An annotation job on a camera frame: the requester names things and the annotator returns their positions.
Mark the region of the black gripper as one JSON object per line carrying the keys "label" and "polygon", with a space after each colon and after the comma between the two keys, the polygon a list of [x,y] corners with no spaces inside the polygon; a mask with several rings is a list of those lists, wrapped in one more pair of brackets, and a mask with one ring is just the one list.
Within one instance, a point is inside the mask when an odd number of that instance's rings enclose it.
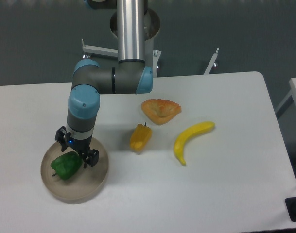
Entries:
{"label": "black gripper", "polygon": [[87,168],[87,166],[94,167],[99,161],[99,151],[90,149],[91,139],[92,136],[83,140],[69,138],[65,126],[59,128],[55,134],[55,141],[61,146],[61,151],[64,152],[68,147],[71,147],[83,160],[83,168]]}

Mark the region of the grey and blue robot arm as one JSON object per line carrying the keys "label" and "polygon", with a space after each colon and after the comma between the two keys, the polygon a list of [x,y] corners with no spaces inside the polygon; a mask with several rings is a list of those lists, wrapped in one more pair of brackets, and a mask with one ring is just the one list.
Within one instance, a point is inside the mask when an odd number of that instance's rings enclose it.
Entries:
{"label": "grey and blue robot arm", "polygon": [[84,162],[95,166],[99,152],[90,148],[101,94],[145,94],[153,88],[152,68],[145,64],[145,0],[118,0],[118,67],[105,70],[91,59],[79,61],[68,98],[67,125],[57,130],[61,150],[72,148]]}

